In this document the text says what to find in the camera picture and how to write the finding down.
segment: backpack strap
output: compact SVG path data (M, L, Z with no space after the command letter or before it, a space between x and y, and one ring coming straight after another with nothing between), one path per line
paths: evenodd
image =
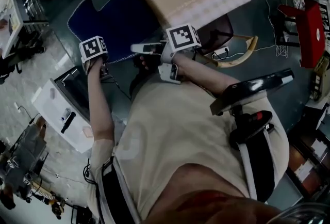
M245 143L238 144L238 148L250 197L266 202L273 193L278 178L267 130L264 129Z
M102 180L98 182L96 198L102 223L108 224L109 220L125 224L141 222L115 157L111 157L110 161L103 165Z

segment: black handle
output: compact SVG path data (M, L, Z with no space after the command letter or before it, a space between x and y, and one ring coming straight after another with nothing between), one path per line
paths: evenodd
M71 112L71 114L69 115L68 119L66 120L66 122L64 123L64 126L61 130L61 133L64 133L68 127L71 125L72 120L76 117L76 113Z

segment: black strap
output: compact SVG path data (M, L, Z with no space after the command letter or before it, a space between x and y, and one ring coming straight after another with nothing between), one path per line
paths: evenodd
M100 190L98 188L98 185L96 185L96 201L97 201L97 210L100 218L100 223L104 224L104 218L102 214L102 208L101 208L101 202L100 202Z
M258 201L266 202L275 188L273 158L263 131L246 143Z
M104 175L102 179L110 213L116 224L135 224L120 187L116 170L113 165L110 166L112 167L111 172Z

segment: white box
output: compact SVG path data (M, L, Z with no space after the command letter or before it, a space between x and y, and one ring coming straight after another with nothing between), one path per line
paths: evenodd
M173 52L202 46L196 29L189 23L168 28L166 32Z
M83 63L92 58L99 57L100 55L108 53L104 40L100 36L95 36L81 42L79 44L79 49Z

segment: wooden handle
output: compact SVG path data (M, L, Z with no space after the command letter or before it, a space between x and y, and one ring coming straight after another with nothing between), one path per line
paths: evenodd
M212 63L216 67L219 67L219 68L233 67L233 66L239 65L242 62L246 61L252 55L254 49L256 48L257 42L258 42L258 36L254 36L246 53L244 53L241 57L239 57L238 59L233 60L233 61L220 62L220 61L213 60L212 58L209 58L206 56L203 56L203 57L206 58L210 63Z

